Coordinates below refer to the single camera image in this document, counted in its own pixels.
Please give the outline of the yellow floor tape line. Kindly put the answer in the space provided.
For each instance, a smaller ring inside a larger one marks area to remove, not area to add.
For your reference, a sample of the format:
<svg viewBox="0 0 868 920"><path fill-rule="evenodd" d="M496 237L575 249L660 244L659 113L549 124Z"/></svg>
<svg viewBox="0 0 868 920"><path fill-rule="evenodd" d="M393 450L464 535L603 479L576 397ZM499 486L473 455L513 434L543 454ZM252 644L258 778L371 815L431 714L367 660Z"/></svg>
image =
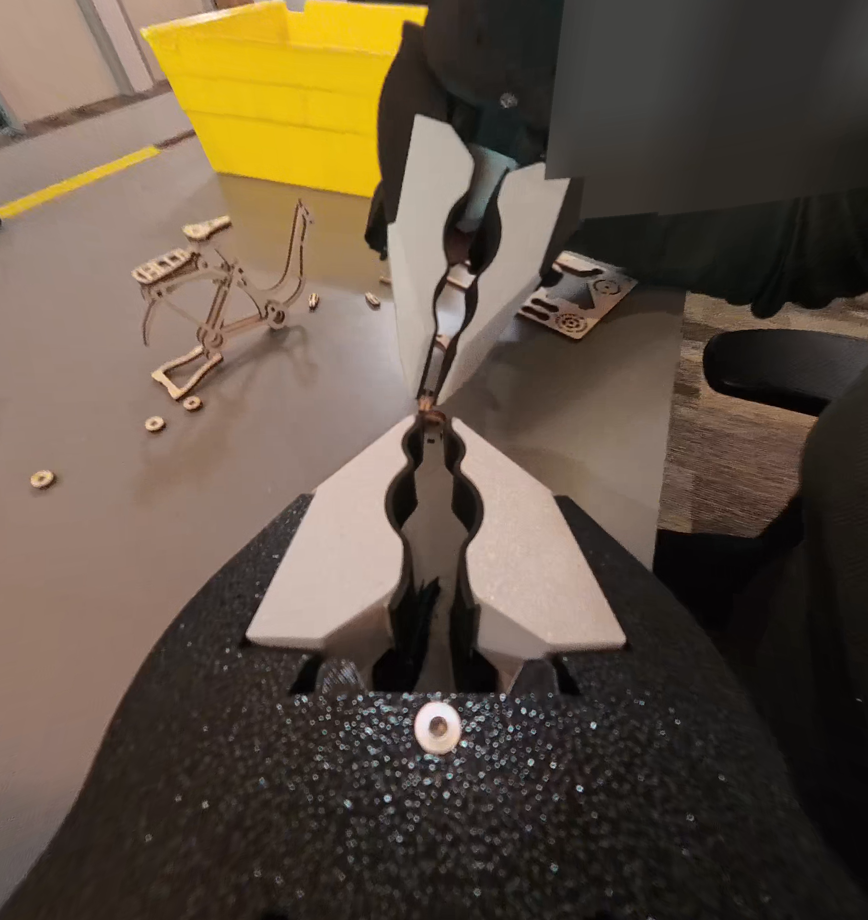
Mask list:
<svg viewBox="0 0 868 920"><path fill-rule="evenodd" d="M0 219L6 221L30 212L50 201L63 198L77 190L148 162L158 157L161 153L162 150L159 147L149 145L116 160L83 171L73 177L61 179L41 190L36 190L16 200L3 203L0 205Z"/></svg>

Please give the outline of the wooden bicycle model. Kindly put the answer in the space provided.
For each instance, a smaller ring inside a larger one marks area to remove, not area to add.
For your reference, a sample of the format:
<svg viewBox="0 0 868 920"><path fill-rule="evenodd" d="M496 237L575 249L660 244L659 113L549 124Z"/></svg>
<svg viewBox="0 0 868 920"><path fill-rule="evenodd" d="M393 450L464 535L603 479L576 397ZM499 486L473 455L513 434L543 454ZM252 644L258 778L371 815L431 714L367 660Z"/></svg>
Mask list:
<svg viewBox="0 0 868 920"><path fill-rule="evenodd" d="M295 203L284 264L279 279L260 285L246 270L230 242L229 215L186 224L185 243L131 270L145 303L141 336L150 345L154 316L166 307L196 329L196 345L151 373L175 402L195 399L202 380L223 361L226 343L260 328L279 331L287 325L292 306L305 288L305 249L312 214L302 199ZM202 318L178 305L182 288L207 282L212 286L208 312Z"/></svg>

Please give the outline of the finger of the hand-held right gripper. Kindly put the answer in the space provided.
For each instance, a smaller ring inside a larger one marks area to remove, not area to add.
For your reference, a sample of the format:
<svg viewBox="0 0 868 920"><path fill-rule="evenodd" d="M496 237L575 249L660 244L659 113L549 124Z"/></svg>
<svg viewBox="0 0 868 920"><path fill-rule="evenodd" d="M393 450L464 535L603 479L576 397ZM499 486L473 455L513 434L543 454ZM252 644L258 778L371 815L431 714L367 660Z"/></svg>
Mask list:
<svg viewBox="0 0 868 920"><path fill-rule="evenodd" d="M543 163L508 172L500 181L464 259L460 325L447 352L434 348L431 354L426 389L437 395L433 408L471 380L539 286L568 187L568 179L546 178ZM440 295L450 277L448 269Z"/></svg>
<svg viewBox="0 0 868 920"><path fill-rule="evenodd" d="M436 303L450 267L445 235L473 176L474 158L451 125L418 114L396 219L388 227L399 355L416 399L426 394L438 334Z"/></svg>

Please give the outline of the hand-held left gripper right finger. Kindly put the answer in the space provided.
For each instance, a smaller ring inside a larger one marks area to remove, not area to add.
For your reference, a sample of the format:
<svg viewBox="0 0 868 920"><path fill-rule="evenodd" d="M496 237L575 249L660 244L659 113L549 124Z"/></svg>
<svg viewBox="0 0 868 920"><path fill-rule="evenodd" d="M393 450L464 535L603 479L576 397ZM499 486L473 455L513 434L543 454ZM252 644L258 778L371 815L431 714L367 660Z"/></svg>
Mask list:
<svg viewBox="0 0 868 920"><path fill-rule="evenodd" d="M555 495L460 419L458 477L482 504L465 552L481 654L621 650L626 636Z"/></svg>

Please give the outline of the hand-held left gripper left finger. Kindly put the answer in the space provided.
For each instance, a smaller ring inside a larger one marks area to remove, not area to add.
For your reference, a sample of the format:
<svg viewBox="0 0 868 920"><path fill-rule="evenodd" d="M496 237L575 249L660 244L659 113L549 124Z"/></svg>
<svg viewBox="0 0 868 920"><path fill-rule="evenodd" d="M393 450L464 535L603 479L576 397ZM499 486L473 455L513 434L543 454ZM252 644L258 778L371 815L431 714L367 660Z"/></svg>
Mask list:
<svg viewBox="0 0 868 920"><path fill-rule="evenodd" d="M419 415L397 422L314 492L245 637L268 648L394 648L415 579Z"/></svg>

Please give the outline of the person's dark upper clothing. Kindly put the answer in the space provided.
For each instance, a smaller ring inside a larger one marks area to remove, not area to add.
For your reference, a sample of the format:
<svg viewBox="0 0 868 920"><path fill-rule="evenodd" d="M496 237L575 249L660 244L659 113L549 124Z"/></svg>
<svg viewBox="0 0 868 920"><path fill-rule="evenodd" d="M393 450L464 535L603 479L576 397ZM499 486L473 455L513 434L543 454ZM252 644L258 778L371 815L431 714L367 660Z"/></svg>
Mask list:
<svg viewBox="0 0 868 920"><path fill-rule="evenodd" d="M868 188L726 210L582 222L566 248L636 282L748 305L817 310L868 293Z"/></svg>

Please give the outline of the yellow plastic bin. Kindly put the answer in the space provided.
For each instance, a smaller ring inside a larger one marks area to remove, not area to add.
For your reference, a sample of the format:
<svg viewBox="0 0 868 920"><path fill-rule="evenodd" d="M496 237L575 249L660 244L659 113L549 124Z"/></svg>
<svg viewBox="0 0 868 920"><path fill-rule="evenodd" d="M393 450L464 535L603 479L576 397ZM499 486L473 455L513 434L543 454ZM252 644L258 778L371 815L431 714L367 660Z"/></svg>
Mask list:
<svg viewBox="0 0 868 920"><path fill-rule="evenodd" d="M371 198L382 84L416 4L259 2L142 29L214 171Z"/></svg>

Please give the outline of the laser-cut wooden part sheet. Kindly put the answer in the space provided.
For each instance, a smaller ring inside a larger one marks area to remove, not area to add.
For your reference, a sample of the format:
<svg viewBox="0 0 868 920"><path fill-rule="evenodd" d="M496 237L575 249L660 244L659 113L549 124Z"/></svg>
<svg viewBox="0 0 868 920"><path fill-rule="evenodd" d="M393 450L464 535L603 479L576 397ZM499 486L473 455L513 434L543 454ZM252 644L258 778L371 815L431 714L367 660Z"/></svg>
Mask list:
<svg viewBox="0 0 868 920"><path fill-rule="evenodd" d="M634 288L635 280L606 262L564 250L548 275L517 311L517 317L580 341Z"/></svg>

